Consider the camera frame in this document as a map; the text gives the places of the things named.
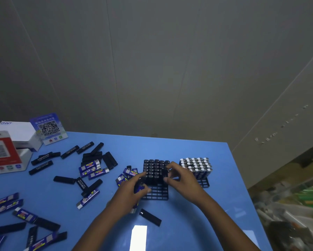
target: tabletop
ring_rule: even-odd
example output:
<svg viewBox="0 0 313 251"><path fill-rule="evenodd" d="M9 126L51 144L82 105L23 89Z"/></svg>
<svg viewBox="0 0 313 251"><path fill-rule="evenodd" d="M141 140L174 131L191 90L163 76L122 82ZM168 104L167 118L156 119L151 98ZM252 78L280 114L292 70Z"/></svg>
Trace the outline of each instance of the tabletop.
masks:
<svg viewBox="0 0 313 251"><path fill-rule="evenodd" d="M145 159L159 159L179 162L180 158L208 157L213 172L205 189L236 224L251 236L262 251L272 251L262 224L247 193L238 168L227 143L162 139L139 136L105 135L68 132L68 138L50 145L42 145L34 152L31 160L48 152L63 154L72 147L82 147L93 141L95 145L84 153L91 152L100 142L101 151L111 152L118 165L100 177L100 194L85 207L78 210L76 203L82 199L81 189L74 185L54 182L58 176L77 178L82 154L73 153L65 159L53 158L53 165L32 176L28 171L34 167L29 163L26 171L0 174L0 198L19 192L24 199L23 208L52 222L61 224L59 232L68 232L67 240L50 245L51 250L71 250L92 220L105 207L117 190L115 179L125 166L143 170ZM96 179L83 179L90 186ZM145 209L162 220L160 227L139 215ZM12 211L0 214L0 226L20 223L22 220L12 215ZM1 251L24 250L28 229L7 234ZM135 214L123 217L108 234L102 250L129 251L134 226L147 226L146 251L150 250L222 250L222 247L203 213L169 187L169 200L142 200ZM50 234L39 228L38 239Z"/></svg>

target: forearm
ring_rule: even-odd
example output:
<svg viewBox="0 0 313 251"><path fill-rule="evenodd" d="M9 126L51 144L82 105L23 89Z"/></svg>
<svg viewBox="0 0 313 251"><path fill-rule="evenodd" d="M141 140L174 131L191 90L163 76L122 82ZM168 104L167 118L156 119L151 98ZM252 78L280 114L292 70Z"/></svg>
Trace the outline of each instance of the forearm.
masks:
<svg viewBox="0 0 313 251"><path fill-rule="evenodd" d="M105 208L104 211L92 221L72 251L99 250L105 237L119 219L120 218L112 213L111 208Z"/></svg>
<svg viewBox="0 0 313 251"><path fill-rule="evenodd" d="M224 250L259 250L219 204L206 195L196 204L209 220Z"/></svg>

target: gray wall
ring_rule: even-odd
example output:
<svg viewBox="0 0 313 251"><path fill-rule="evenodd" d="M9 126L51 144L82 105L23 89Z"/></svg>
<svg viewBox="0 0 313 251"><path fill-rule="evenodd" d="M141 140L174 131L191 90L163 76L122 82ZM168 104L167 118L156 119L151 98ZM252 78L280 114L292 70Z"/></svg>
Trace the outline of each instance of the gray wall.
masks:
<svg viewBox="0 0 313 251"><path fill-rule="evenodd" d="M312 57L313 0L0 0L0 121L238 150Z"/></svg>

